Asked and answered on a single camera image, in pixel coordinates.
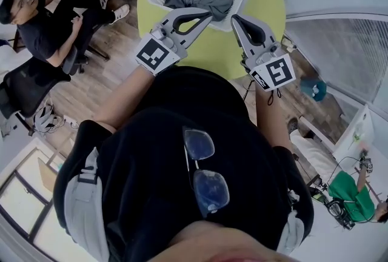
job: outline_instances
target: black t-shirt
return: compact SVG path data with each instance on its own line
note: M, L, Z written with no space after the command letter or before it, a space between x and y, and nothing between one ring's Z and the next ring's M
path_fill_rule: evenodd
M184 227L202 219L187 172L182 127L206 131L215 154L200 169L226 180L229 204L207 220L242 230L276 249L291 211L287 189L300 197L298 217L311 230L313 207L292 154L272 148L253 125L238 92L205 70L175 67L155 79L135 115L115 134L84 121L55 186L54 205L65 227L67 183L99 150L102 211L110 252L118 261L147 261ZM195 171L191 161L190 173Z
M71 34L72 23L64 24L45 8L45 0L38 0L38 14L18 25L22 40L30 53L46 61L59 49Z

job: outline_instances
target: green table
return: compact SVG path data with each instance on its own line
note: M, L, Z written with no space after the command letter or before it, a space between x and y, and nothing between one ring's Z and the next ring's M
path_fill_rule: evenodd
M168 13L150 4L148 0L138 0L137 9L139 32L142 37ZM286 26L284 0L248 0L242 13L266 22L278 41L283 37ZM179 63L181 66L210 70L225 79L236 79L246 75L246 71L239 63L243 50L238 47L233 32L222 32L207 27L187 51L189 55Z

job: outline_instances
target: man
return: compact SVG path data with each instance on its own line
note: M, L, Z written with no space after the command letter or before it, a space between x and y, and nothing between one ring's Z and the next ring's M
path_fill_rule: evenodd
M51 14L45 6L53 0L3 0L0 22L16 24L31 54L59 67L73 44L83 54L94 26L113 24L129 13L129 5L105 10L108 0L61 0ZM87 8L78 16L73 9Z
M79 127L54 189L61 226L83 226L71 219L74 208L66 206L71 203L65 203L65 193L72 191L73 177L93 170L85 166L96 155L109 261L291 261L273 250L289 253L309 234L312 200L290 152L279 98L274 95L268 106L270 93L259 87L255 126L239 93L220 76L172 67L154 77L137 67L93 121ZM192 139L187 130L194 131ZM184 144L196 140L194 153L206 150L199 131L214 152L194 162ZM217 173L227 184L223 196L229 203L210 205L204 216L198 203L206 197L196 189L207 184L197 176ZM223 192L217 188L209 194ZM90 253L100 249L86 244Z
M331 159L319 145L311 139L301 136L298 130L298 120L292 118L288 124L291 142L315 168L322 182L329 187L332 197L340 198L353 222L369 221L372 218L377 222L385 223L388 220L387 201L378 203L376 209L366 187L367 166L362 165L357 183L355 180Z

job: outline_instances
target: wooden floor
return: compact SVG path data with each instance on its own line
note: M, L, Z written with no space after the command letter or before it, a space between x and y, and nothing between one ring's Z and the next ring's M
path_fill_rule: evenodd
M59 1L54 0L49 9L54 10ZM104 62L101 58L92 56L84 74L73 76L70 83L58 84L50 92L58 113L68 115L78 122L90 118L99 105L107 99L110 92L136 67L132 52L140 41L136 11L137 0L109 0L107 8L115 9L125 3L130 4L130 14L114 25L103 27L92 39L92 46L109 54L111 60ZM298 51L294 51L291 56L298 79L281 89L285 117L290 119L293 116L299 118L303 115L329 139L333 142L337 141L346 128L340 118L340 107L331 95L327 95L322 102L315 102L300 92L300 78L303 76L316 77L316 72ZM243 96L246 91L244 88L249 85L249 81L248 77L244 77L232 81L232 84ZM246 104L250 117L255 123L253 92L248 93Z

